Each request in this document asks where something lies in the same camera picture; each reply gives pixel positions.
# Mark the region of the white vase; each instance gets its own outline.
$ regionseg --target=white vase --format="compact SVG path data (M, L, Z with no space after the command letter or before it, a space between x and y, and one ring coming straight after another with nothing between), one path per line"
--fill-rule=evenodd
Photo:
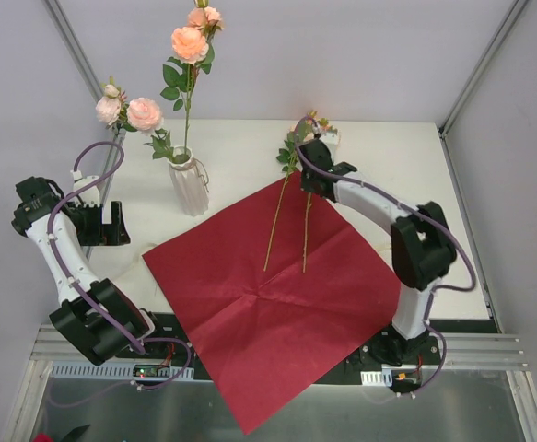
M185 163L176 164L168 160L174 191L178 195L182 210L187 215L202 215L209 208L206 170L203 163L194 157L190 148L174 147L175 156L180 152L185 152L189 156Z

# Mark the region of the wire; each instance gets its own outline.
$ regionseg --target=wire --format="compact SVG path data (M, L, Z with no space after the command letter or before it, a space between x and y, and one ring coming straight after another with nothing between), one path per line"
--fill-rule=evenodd
M164 361L158 366L158 368L168 368L175 350L176 347L174 347L174 343L168 345L168 356L166 356L166 359L164 359Z
M186 363L181 367L180 370L178 370L178 372L176 372L173 376L169 377L168 380L165 380L165 381L163 381L163 382L161 382L161 383L159 383L157 385L153 385L153 386L147 386L147 385L139 384L139 387L137 388L138 390L158 390L158 389L161 389L162 387L170 384L170 382L172 382L174 379L178 378L182 373L184 373L184 370L186 370L186 368L188 368L188 366L191 363L191 358L192 358L191 349L188 346L188 344L185 341L181 340L181 339L177 339L177 338L145 338L144 343L172 343L172 344L178 343L182 347L184 347L184 349L186 350ZM105 389L97 391L96 393L94 393L94 394L92 394L92 395L88 396L87 398L82 399L80 401L71 402L71 403L59 403L59 402L56 402L56 401L53 400L53 397L52 397L52 394L51 394L51 390L52 390L52 386L53 386L53 380L50 380L50 382L47 385L47 388L45 390L45 400L54 408L70 409L70 408L75 408L75 407L78 407L78 406L83 405L85 403L88 403L90 401L94 401L95 399L107 394L109 391L117 389L121 385L133 385L134 383L136 383L136 381L134 379L132 379L132 380L121 380L119 382L115 382L114 384L110 384Z
M308 167L309 169L311 169L314 172L322 175L325 178L329 178L331 180L336 180L336 181L351 182L351 183L356 184L356 185L358 185L360 187L364 187L366 189L369 189L369 190L373 191L374 193L377 193L378 195L382 196L383 198L385 198L386 200L388 200L392 204L396 205L398 208L403 209L407 213L409 213L411 215L414 215L414 216L418 217L419 219L421 219L422 221L425 221L425 222L431 224L433 227L435 227L440 232L442 232L450 240L450 242L452 244L454 244L455 249L457 250L457 252L461 256L462 260L464 261L464 264L465 264L465 266L466 266L466 268L467 268L467 270L469 272L469 275L471 276L471 283L470 283L469 286L458 287L456 285L436 285L436 286L432 287L432 290L430 290L430 295L429 295L429 298L428 298L428 301L427 301L426 312L424 313L423 322L424 322L424 326L426 327L426 330L428 330L430 333L435 334L440 339L440 341L442 341L442 356L440 358L440 363L438 365L438 368L432 374L432 376L426 382L424 382L419 389L417 389L417 391L419 391L422 388L424 388L427 385L429 385L430 382L433 381L437 377L438 373L442 370L442 368L444 367L444 365L446 363L446 355L447 355L446 338L444 337L444 335L441 332L439 332L439 331L435 330L434 328L432 328L432 326L429 323L429 316L430 316L430 312L432 310L432 304L434 302L434 296L435 296L436 292L439 289L446 289L446 290L452 290L452 291L463 292L463 293L472 292L477 287L477 276L476 276L476 274L474 272L473 264L471 263L471 260L469 259L469 257L467 256L466 252L462 248L462 245L460 244L460 242L454 237L454 235L452 235L452 233L450 233L450 231L446 227L442 226L435 219L432 219L429 216L421 214L420 212L415 210L413 207L410 207L409 205L402 203L397 198L395 198L393 195L391 195L390 193L385 192L384 190L382 190L381 188L375 186L374 184L371 184L369 182L365 182L365 181L362 181L362 180L357 180L357 179L354 179L354 178L345 177L343 175L334 175L334 174L332 174L330 172L327 172L325 170L319 169L317 166L315 166L311 162L309 162L307 160L307 158L303 155L303 152L301 152L301 149L300 149L300 147L303 144L303 141L298 139L298 130L301 127L301 125L305 124L306 122L311 122L311 124L313 125L314 129L316 128L317 130L319 130L319 124L317 123L317 121L314 118L310 117L309 115L307 115L307 116L303 117L301 120L299 120L299 122L297 123L297 126L295 127L295 131L294 131L295 149L297 151L298 158L301 161L303 166Z
M53 180L49 180L48 178L45 179L45 182L49 184L52 189L54 189L61 198L65 198L65 193L62 191L62 188L57 185L57 183Z
M117 321L115 318L113 318L104 308L102 308L98 302L94 301L88 293L81 287L79 282L74 278L70 270L67 268L67 265L65 264L64 258L62 257L59 249L57 248L57 238L53 235L53 223L55 221L55 216L59 213L59 211L72 199L76 198L80 193L87 191L88 189L99 185L101 182L105 181L107 178L109 178L114 172L116 172L119 167L121 166L123 159L124 159L124 152L123 148L111 141L99 141L97 143L94 143L92 145L89 145L86 149L82 151L82 153L79 155L79 157L76 160L76 163L74 165L74 171L77 170L77 167L79 166L80 160L84 157L85 154L87 154L89 151L94 149L95 147L98 147L100 145L111 145L114 148L117 149L119 152L119 158L117 159L116 163L112 166L111 170L104 173L101 177L98 179L92 181L90 184L78 189L77 191L68 193L65 198L63 198L52 210L51 214L49 215L49 220L47 222L47 235L49 236L49 245L51 246L51 250L53 252L53 256L55 257L55 260L59 264L59 267L62 269L62 272L64 273L65 277L70 281L70 285L77 291L77 293L93 308L95 309L105 320L107 320L115 329L117 329L119 332L123 334L125 338L129 341L133 349L140 355L144 355L146 352L146 349L144 346L127 330L123 327L123 325Z

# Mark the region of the pink rose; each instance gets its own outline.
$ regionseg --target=pink rose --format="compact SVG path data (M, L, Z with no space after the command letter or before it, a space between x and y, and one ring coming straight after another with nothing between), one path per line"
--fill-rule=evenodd
M127 119L135 129L152 134L164 123L161 109L152 99L132 99L127 109Z
M172 47L183 62L201 62L209 52L209 45L203 33L197 28L178 28L172 33Z
M109 126L119 119L121 102L118 99L102 97L96 105L96 115L99 121L107 123Z
M217 26L218 29L223 28L221 14L213 7L197 7L193 9L188 15L188 26L192 28L203 28L205 25L204 16L206 16L207 25Z

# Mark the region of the metal frame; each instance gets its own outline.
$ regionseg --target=metal frame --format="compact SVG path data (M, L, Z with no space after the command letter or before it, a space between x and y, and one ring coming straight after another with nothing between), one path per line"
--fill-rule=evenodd
M512 2L506 16L500 23L496 33L468 78L461 94L450 110L446 121L439 129L440 139L449 167L449 173L455 186L466 233L472 244L473 258L483 284L484 296L490 309L490 315L493 314L493 320L496 322L498 328L497 311L493 308L493 301L489 294L479 254L474 243L467 204L462 197L459 179L450 159L446 136L458 120L463 107L479 86L488 66L494 61L500 48L530 1L514 0ZM42 2L56 28L58 28L62 40L70 52L80 75L82 75L86 82L90 94L95 101L98 101L102 97L102 88L59 1L42 0ZM114 136L112 140L122 145L124 133ZM103 172L109 170L116 159L116 149L111 148ZM110 188L111 180L108 180L102 193L103 201L106 200ZM86 249L85 252L89 257L91 249ZM448 342L446 369L505 371L507 373L524 435L527 440L537 442L537 395L531 372L529 371L531 367L522 350L519 338L506 334L474 333L446 333L445 336ZM8 422L6 440L18 442L28 441L30 439L41 407L42 396L49 375L52 372L53 363L56 361L84 361L84 357L53 326L43 325L39 330L39 335L30 356L14 411ZM134 362L142 361L117 358L111 360L112 364Z
M526 354L518 336L491 333L444 333L448 343L446 369L483 371L528 371ZM84 361L51 324L39 330L31 361ZM113 358L111 362L143 362L142 359Z
M507 372L519 422L526 440L537 442L537 393L531 372Z
M32 429L39 416L52 367L53 362L47 360L33 360L27 365L15 408L6 428L6 441L28 442L32 437Z
M491 298L491 293L489 292L489 285L487 284L487 279L485 277L485 272L483 265L481 263L481 258L479 257L479 251L477 249L477 244L474 239L474 234L471 229L471 222L469 218L469 210L464 199L464 195L461 189L461 181L457 174L456 169L454 168L454 163L450 157L450 151L446 143L446 138L440 134L440 143L442 144L442 150L444 151L444 158L446 158L446 164L449 168L450 178L452 180L452 185L454 186L454 192L456 194L456 199L459 204L459 209L461 210L461 217L464 224L464 230L467 234L469 243L471 244L471 253L473 255L473 262L475 269L477 270L477 276L479 277L479 282L481 284L481 289L483 291L483 296L485 298L485 303L487 305L487 310L489 313L489 318L494 321L497 326L497 329L501 332L502 328L499 322L499 315L497 313L496 305L493 299Z
M484 73L487 71L489 65L496 58L497 53L508 38L510 32L518 23L519 18L521 17L522 13L526 9L526 6L530 3L530 1L531 0L514 0L514 2L509 7L506 16L499 24L496 33L489 41L489 44L484 50L483 55L481 55L477 66L474 67L473 72L467 79L467 82L465 83L461 94L452 106L452 109L450 109L449 115L448 117L446 117L446 121L444 121L444 123L440 127L440 135L442 138L446 137L446 134L450 131L456 120L459 118L459 115L461 115L462 108L481 83L481 80L484 77Z

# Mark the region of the glass panel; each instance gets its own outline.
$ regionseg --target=glass panel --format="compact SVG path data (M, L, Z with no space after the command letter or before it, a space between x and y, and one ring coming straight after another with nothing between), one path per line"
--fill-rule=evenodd
M79 401L108 380L52 379L55 401ZM504 373L445 372L415 400L381 388L313 385L248 441L523 441ZM60 440L90 424L82 442L237 441L244 435L210 382L176 382L154 392L120 386L71 409L41 406L35 434Z

